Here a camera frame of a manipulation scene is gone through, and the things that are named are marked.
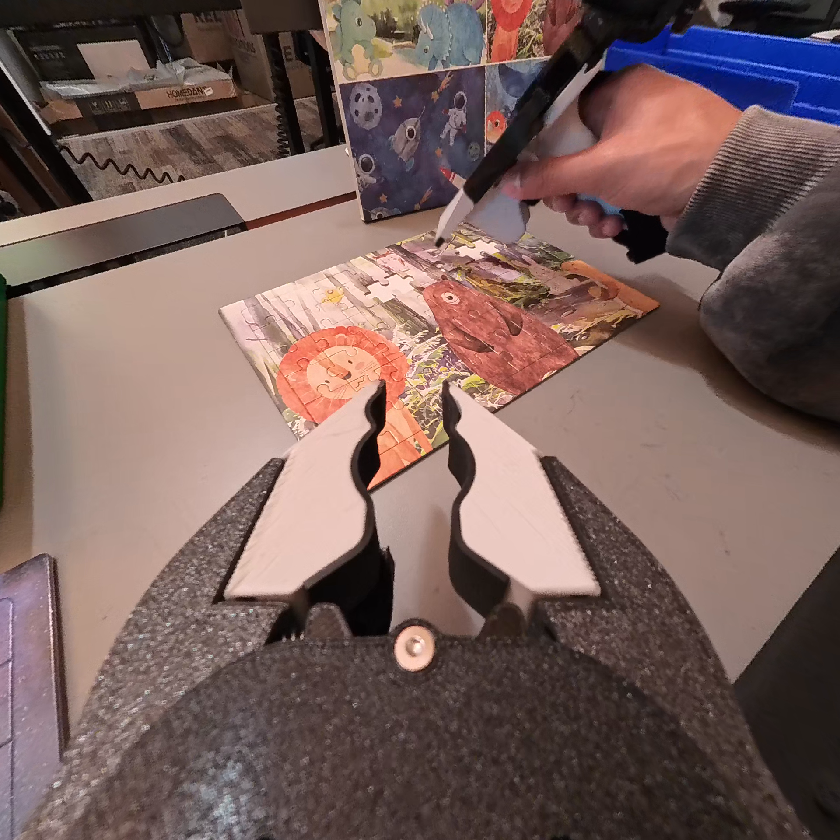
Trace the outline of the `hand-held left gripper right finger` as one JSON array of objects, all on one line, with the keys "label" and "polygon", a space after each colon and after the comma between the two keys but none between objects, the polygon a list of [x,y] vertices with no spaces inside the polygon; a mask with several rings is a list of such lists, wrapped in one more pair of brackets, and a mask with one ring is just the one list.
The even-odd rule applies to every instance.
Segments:
[{"label": "hand-held left gripper right finger", "polygon": [[488,618],[508,603],[598,598],[602,588],[540,452],[459,386],[442,392],[451,510],[449,579]]}]

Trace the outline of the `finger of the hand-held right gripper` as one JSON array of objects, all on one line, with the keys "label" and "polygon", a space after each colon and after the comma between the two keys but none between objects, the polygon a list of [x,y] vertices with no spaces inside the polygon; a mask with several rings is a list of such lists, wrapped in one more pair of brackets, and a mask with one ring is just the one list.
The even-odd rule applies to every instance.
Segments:
[{"label": "finger of the hand-held right gripper", "polygon": [[450,240],[474,208],[475,203],[466,193],[466,190],[459,189],[438,219],[434,241],[434,246],[437,249],[441,249],[445,242]]}]

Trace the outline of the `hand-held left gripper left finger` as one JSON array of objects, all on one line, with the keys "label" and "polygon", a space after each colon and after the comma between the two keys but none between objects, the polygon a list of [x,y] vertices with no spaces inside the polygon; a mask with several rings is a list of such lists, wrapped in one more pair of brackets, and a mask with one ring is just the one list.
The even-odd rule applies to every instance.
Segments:
[{"label": "hand-held left gripper left finger", "polygon": [[227,601],[285,601],[350,567],[341,602],[375,581],[378,541],[369,492],[380,470],[386,388],[370,383],[286,453],[224,589]]}]

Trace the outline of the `forest animal jigsaw puzzle board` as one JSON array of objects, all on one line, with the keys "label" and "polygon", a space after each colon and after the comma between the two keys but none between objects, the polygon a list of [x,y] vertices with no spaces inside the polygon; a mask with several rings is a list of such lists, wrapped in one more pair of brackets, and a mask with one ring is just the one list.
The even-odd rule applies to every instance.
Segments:
[{"label": "forest animal jigsaw puzzle board", "polygon": [[385,384],[374,487],[447,442],[446,382],[496,411],[657,308],[530,234],[504,245],[464,224],[446,245],[418,235],[219,313],[297,438]]}]

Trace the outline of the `person's right forearm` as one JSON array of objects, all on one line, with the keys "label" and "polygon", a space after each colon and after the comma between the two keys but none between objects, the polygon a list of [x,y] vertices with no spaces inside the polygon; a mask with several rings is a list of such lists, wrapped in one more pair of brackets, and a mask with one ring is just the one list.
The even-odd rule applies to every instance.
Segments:
[{"label": "person's right forearm", "polygon": [[700,326],[741,377],[838,423],[838,127],[747,108],[667,251],[719,271]]}]

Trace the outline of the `black desk leg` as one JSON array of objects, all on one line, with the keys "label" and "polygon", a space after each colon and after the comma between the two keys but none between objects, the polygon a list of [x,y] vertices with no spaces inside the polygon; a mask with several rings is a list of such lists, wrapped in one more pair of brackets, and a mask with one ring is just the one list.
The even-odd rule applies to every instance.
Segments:
[{"label": "black desk leg", "polygon": [[305,153],[306,146],[278,34],[262,35],[262,39],[268,57],[276,108],[277,152],[280,159],[285,159]]}]

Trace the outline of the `grey desk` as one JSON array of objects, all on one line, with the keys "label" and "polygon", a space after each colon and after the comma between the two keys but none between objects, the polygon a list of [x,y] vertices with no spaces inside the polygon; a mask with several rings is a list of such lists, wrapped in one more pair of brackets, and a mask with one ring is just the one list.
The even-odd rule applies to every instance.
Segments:
[{"label": "grey desk", "polygon": [[[57,560],[73,727],[170,558],[293,435],[219,309],[434,228],[365,225],[342,148],[2,225],[2,244],[224,195],[247,233],[10,301],[2,569]],[[659,302],[500,412],[666,567],[736,678],[838,548],[838,429],[747,385],[698,323],[715,274],[630,264],[544,206],[530,230]]]}]

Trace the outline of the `dark grey desk flap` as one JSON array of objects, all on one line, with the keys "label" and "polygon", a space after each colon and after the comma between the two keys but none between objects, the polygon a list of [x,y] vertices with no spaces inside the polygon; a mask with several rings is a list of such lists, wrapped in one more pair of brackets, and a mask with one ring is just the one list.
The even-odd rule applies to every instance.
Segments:
[{"label": "dark grey desk flap", "polygon": [[114,260],[244,230],[245,220],[224,195],[199,196],[3,245],[1,272],[9,287],[30,287]]}]

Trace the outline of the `person's right hand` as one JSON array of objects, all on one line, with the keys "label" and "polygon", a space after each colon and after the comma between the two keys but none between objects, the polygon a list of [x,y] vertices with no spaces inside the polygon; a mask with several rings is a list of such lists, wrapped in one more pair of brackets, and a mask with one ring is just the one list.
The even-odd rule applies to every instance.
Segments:
[{"label": "person's right hand", "polygon": [[617,236],[624,222],[597,199],[672,229],[742,116],[712,91],[650,66],[593,82],[579,114],[597,138],[592,147],[520,163],[500,187],[512,198],[542,201],[600,239]]}]

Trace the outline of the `blue plastic object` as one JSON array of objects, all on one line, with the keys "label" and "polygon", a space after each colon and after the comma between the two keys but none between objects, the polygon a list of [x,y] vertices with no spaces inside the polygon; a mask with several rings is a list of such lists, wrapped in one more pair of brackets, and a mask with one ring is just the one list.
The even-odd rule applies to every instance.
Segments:
[{"label": "blue plastic object", "polygon": [[818,39],[692,26],[666,28],[644,44],[615,42],[605,69],[649,65],[693,81],[738,109],[757,104],[802,119],[839,124],[839,46]]}]

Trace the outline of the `flat brown cardboard box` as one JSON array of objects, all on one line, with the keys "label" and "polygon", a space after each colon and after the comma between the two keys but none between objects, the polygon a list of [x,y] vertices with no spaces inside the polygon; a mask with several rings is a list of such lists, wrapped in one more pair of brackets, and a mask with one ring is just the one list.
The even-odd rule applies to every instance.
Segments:
[{"label": "flat brown cardboard box", "polygon": [[183,84],[165,84],[159,87],[132,91],[140,109],[168,109],[179,106],[216,103],[235,100],[238,89],[228,74],[214,71],[185,76]]}]

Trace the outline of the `light blue board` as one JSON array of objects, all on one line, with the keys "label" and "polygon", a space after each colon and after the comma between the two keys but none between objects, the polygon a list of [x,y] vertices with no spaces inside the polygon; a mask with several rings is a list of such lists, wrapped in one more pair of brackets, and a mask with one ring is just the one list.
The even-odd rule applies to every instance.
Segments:
[{"label": "light blue board", "polygon": [[42,553],[1,575],[1,838],[18,838],[67,745],[56,561]]}]

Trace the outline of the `green plastic bin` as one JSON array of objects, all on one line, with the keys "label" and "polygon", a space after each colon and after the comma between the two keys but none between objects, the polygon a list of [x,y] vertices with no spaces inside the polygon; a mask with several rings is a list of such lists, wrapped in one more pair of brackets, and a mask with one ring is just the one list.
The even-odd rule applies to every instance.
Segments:
[{"label": "green plastic bin", "polygon": [[6,439],[7,389],[7,282],[0,278],[0,483],[1,506],[4,504],[4,468]]}]

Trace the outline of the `dark perforated panel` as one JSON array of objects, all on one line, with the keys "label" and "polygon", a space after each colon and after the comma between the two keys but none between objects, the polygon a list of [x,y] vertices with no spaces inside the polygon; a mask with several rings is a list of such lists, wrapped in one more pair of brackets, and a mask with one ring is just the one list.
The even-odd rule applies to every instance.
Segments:
[{"label": "dark perforated panel", "polygon": [[814,838],[839,838],[839,552],[734,682],[763,761]]}]

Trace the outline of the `black box white label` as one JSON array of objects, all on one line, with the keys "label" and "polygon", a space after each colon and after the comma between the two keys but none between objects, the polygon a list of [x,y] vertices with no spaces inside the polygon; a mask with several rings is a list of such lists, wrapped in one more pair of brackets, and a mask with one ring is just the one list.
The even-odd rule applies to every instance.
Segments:
[{"label": "black box white label", "polygon": [[155,67],[158,56],[132,20],[94,20],[11,30],[42,80],[124,77]]}]

